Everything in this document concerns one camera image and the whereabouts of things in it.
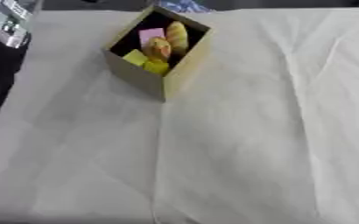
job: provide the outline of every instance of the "yellow block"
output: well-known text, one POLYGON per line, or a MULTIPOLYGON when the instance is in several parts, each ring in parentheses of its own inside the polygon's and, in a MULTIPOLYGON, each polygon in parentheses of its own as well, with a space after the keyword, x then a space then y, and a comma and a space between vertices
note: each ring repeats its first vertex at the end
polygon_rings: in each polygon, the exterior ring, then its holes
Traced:
POLYGON ((138 49, 127 53, 125 56, 123 56, 123 59, 138 67, 142 66, 148 60, 148 58, 138 49))
POLYGON ((147 60, 144 64, 144 69, 154 74, 164 75, 169 68, 169 63, 161 60, 147 60))

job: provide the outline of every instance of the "toy food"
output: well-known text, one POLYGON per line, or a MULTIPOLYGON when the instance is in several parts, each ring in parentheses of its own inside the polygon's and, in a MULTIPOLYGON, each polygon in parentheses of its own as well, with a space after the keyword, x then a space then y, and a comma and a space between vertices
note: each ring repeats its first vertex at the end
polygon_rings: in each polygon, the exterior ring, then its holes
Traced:
POLYGON ((144 69, 155 74, 164 75, 169 70, 169 64, 159 59, 147 60, 144 64, 144 69))
POLYGON ((172 22, 166 30, 166 39, 172 46, 172 52, 185 55, 189 47, 187 28, 178 21, 172 22))
POLYGON ((140 45, 143 48, 151 38, 160 37, 165 39, 165 30, 163 28, 142 30, 138 32, 140 37, 140 45))
POLYGON ((138 49, 134 49, 133 51, 127 53, 123 56, 123 59, 138 67, 142 66, 148 60, 148 58, 138 49))
POLYGON ((150 38, 143 47, 143 52, 150 60, 167 61, 172 54, 172 47, 164 38, 150 38))

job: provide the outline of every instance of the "white cloth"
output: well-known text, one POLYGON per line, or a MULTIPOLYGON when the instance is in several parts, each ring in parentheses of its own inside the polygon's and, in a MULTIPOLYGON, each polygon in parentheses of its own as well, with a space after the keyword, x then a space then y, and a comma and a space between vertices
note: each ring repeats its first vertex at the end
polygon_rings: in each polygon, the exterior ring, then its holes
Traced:
POLYGON ((39 16, 0 113, 0 219, 359 223, 359 9, 189 14, 212 51, 163 107, 100 54, 136 15, 39 16))

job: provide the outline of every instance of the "yellow cube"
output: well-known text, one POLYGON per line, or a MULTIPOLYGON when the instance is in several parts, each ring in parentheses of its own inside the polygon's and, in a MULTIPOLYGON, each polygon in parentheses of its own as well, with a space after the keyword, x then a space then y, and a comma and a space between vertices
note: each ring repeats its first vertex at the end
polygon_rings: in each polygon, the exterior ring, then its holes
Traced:
POLYGON ((123 59, 138 67, 142 66, 148 60, 148 58, 138 49, 127 53, 125 56, 123 56, 123 59))

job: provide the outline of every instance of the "white tablecloth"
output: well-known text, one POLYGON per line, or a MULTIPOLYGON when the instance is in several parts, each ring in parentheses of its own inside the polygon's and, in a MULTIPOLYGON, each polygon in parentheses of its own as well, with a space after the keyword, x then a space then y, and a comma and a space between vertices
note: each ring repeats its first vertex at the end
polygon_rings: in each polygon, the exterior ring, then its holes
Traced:
POLYGON ((0 113, 0 220, 359 223, 359 9, 188 15, 212 51, 164 106, 100 53, 136 16, 39 15, 0 113))

